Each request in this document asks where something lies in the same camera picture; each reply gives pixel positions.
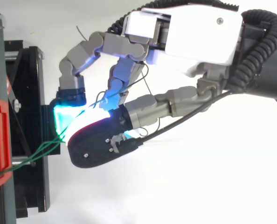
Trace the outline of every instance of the black frame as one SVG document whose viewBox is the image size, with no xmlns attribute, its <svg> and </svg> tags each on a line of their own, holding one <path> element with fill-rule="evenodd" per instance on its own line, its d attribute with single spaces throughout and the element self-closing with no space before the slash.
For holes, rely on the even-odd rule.
<svg viewBox="0 0 277 224">
<path fill-rule="evenodd" d="M 15 61 L 6 60 L 13 94 L 21 103 L 16 113 L 9 101 L 12 156 L 29 156 L 43 142 L 54 138 L 49 106 L 44 105 L 43 53 L 38 47 L 24 49 L 22 41 L 5 41 L 5 50 L 18 52 Z M 59 153 L 60 146 L 52 154 Z M 27 208 L 38 207 L 39 212 L 46 212 L 50 207 L 47 157 L 14 171 L 14 189 L 17 218 L 28 217 Z"/>
</svg>

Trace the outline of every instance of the glowing cyan light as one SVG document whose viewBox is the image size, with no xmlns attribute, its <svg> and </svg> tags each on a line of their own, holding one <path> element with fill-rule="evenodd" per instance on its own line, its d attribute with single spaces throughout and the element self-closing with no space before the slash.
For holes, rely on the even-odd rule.
<svg viewBox="0 0 277 224">
<path fill-rule="evenodd" d="M 74 107 L 56 105 L 54 107 L 54 116 L 55 129 L 58 135 L 68 127 L 60 136 L 63 141 L 68 143 L 71 136 L 78 130 L 104 118 L 109 118 L 110 114 L 99 108 L 98 105 L 95 108 L 92 106 L 88 107 L 88 105 Z"/>
</svg>

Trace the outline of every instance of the black object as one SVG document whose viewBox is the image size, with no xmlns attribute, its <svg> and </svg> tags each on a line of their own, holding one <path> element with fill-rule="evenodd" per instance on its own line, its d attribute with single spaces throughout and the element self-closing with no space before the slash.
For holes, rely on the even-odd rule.
<svg viewBox="0 0 277 224">
<path fill-rule="evenodd" d="M 3 29 L 0 27 L 0 99 L 8 101 Z M 0 224 L 15 224 L 14 183 L 11 177 L 0 187 Z"/>
<path fill-rule="evenodd" d="M 266 35 L 263 28 L 245 24 L 239 53 L 235 54 L 234 63 L 230 67 L 233 74 L 237 65 L 262 41 Z M 277 99 L 277 50 L 267 59 L 254 75 L 246 89 L 246 94 Z"/>
<path fill-rule="evenodd" d="M 12 156 L 29 156 L 44 141 L 54 138 L 49 125 L 49 106 L 44 105 L 42 52 L 38 47 L 23 49 L 21 43 L 5 42 L 6 51 L 18 51 L 15 61 L 6 61 L 9 82 L 21 103 L 18 113 L 14 110 L 10 113 Z M 52 152 L 59 153 L 60 147 Z M 28 217 L 27 208 L 47 211 L 50 207 L 47 157 L 14 171 L 14 188 L 17 218 Z"/>
<path fill-rule="evenodd" d="M 110 150 L 112 146 L 107 139 L 133 129 L 129 114 L 123 105 L 110 111 L 110 114 L 110 118 L 90 124 L 70 138 L 68 150 L 75 166 L 96 167 L 130 153 L 142 145 L 140 138 L 122 140 L 116 143 L 119 153 Z"/>
<path fill-rule="evenodd" d="M 187 5 L 188 3 L 208 5 L 208 6 L 213 6 L 217 8 L 224 8 L 235 12 L 238 12 L 238 9 L 239 9 L 239 6 L 226 4 L 219 0 L 155 0 L 145 4 L 144 6 L 137 8 L 136 10 L 134 9 L 131 12 L 141 11 L 142 8 L 169 8 L 169 7 Z M 131 12 L 128 12 L 119 20 L 117 20 L 115 23 L 113 23 L 112 26 L 108 28 L 107 32 L 121 35 L 125 17 L 128 16 Z"/>
<path fill-rule="evenodd" d="M 234 93 L 245 92 L 264 62 L 277 50 L 277 15 L 275 13 L 256 9 L 243 12 L 242 17 L 245 24 L 260 26 L 267 31 L 262 41 L 241 60 L 230 77 L 227 88 Z"/>
<path fill-rule="evenodd" d="M 250 82 L 247 94 L 277 99 L 277 50 Z"/>
<path fill-rule="evenodd" d="M 57 103 L 62 106 L 86 105 L 85 89 L 61 90 L 56 93 Z"/>
</svg>

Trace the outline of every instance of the white background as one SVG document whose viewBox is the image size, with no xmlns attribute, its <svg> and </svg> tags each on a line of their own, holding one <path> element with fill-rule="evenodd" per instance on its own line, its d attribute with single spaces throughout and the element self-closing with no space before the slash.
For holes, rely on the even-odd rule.
<svg viewBox="0 0 277 224">
<path fill-rule="evenodd" d="M 277 13 L 277 0 L 227 1 L 240 11 Z M 0 0 L 6 40 L 23 39 L 45 53 L 44 88 L 55 97 L 58 64 L 69 49 L 94 31 L 146 2 L 140 0 Z M 103 56 L 85 75 L 87 99 L 105 90 L 110 67 Z M 176 71 L 150 67 L 153 94 L 195 85 Z M 145 84 L 130 89 L 128 100 Z M 163 119 L 162 125 L 173 119 Z M 156 125 L 148 127 L 152 132 Z M 80 169 L 67 148 L 49 160 L 51 207 L 29 210 L 21 224 L 277 224 L 277 103 L 231 96 L 206 113 L 163 134 L 135 152 L 97 168 Z"/>
</svg>

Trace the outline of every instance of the coiled cable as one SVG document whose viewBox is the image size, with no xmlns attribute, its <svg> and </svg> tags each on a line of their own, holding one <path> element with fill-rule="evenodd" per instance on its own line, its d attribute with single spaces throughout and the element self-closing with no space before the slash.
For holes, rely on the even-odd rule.
<svg viewBox="0 0 277 224">
<path fill-rule="evenodd" d="M 137 9 L 134 9 L 131 12 L 140 11 L 142 8 L 169 8 L 169 7 L 187 5 L 188 3 L 210 5 L 210 6 L 214 6 L 214 7 L 218 7 L 218 8 L 232 10 L 235 12 L 237 12 L 239 9 L 238 6 L 226 4 L 219 0 L 155 0 L 155 1 L 152 1 L 150 3 L 143 5 Z M 119 20 L 117 20 L 115 23 L 113 23 L 112 26 L 108 28 L 107 32 L 121 35 L 121 33 L 123 31 L 124 20 L 125 20 L 126 16 L 128 16 L 131 12 L 125 14 L 123 17 L 121 17 Z"/>
<path fill-rule="evenodd" d="M 277 50 L 277 15 L 254 9 L 242 13 L 244 23 L 253 26 L 268 26 L 266 36 L 237 66 L 230 77 L 226 89 L 233 93 L 243 93 L 263 63 Z"/>
</svg>

